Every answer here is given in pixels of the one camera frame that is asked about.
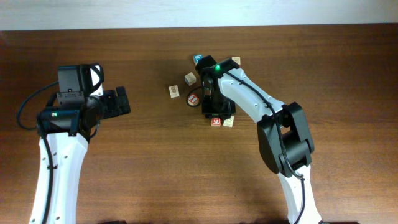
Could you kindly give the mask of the red letter E block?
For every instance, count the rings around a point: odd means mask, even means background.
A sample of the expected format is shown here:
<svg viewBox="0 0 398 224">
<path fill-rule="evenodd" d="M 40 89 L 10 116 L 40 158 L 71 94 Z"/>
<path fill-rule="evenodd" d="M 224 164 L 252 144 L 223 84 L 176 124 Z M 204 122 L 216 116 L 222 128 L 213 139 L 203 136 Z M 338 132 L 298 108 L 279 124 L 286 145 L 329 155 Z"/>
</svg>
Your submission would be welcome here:
<svg viewBox="0 0 398 224">
<path fill-rule="evenodd" d="M 211 126 L 221 126 L 222 120 L 220 118 L 212 118 L 211 119 Z"/>
</svg>

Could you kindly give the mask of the red letter I block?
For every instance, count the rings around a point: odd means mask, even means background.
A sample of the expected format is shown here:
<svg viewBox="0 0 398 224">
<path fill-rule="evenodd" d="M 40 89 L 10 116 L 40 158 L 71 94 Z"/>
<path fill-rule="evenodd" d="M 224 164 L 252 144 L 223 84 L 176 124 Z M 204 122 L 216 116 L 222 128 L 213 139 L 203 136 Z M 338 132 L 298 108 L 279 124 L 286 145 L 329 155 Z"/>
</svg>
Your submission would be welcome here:
<svg viewBox="0 0 398 224">
<path fill-rule="evenodd" d="M 188 96 L 187 103 L 189 106 L 196 106 L 197 104 L 199 104 L 199 102 L 200 99 L 196 96 L 196 94 L 191 94 Z"/>
</svg>

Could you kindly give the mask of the plain wooden drawing block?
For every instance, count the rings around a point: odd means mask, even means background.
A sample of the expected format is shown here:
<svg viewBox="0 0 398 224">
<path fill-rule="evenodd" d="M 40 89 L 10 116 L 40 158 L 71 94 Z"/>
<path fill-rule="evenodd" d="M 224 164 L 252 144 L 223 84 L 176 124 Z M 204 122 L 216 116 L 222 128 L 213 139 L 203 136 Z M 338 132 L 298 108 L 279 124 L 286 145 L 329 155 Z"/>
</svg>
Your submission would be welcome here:
<svg viewBox="0 0 398 224">
<path fill-rule="evenodd" d="M 223 121 L 223 126 L 232 128 L 233 127 L 233 123 L 234 123 L 234 116 L 231 116 L 230 118 L 225 119 Z"/>
</svg>

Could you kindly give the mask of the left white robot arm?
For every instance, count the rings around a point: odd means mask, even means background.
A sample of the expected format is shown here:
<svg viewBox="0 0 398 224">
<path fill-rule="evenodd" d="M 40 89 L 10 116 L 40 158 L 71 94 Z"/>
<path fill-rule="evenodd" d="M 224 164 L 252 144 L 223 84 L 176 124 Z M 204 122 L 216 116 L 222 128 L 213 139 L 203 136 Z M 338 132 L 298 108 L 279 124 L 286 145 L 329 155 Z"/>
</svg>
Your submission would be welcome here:
<svg viewBox="0 0 398 224">
<path fill-rule="evenodd" d="M 59 90 L 36 118 L 40 167 L 30 223 L 76 223 L 78 186 L 90 140 L 104 119 L 129 114 L 126 90 L 104 90 L 98 63 L 58 68 Z"/>
</svg>

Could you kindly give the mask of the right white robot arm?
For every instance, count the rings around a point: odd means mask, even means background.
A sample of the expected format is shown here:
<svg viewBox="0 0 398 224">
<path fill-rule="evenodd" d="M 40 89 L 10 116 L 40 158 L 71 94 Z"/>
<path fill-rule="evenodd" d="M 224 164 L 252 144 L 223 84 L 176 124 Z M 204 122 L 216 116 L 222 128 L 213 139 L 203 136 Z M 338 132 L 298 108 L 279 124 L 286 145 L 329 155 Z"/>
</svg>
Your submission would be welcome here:
<svg viewBox="0 0 398 224">
<path fill-rule="evenodd" d="M 268 95 L 231 58 L 218 63 L 207 55 L 196 61 L 195 70 L 206 118 L 226 121 L 239 106 L 255 122 L 260 155 L 281 182 L 289 223 L 322 223 L 310 181 L 315 146 L 303 108 Z"/>
</svg>

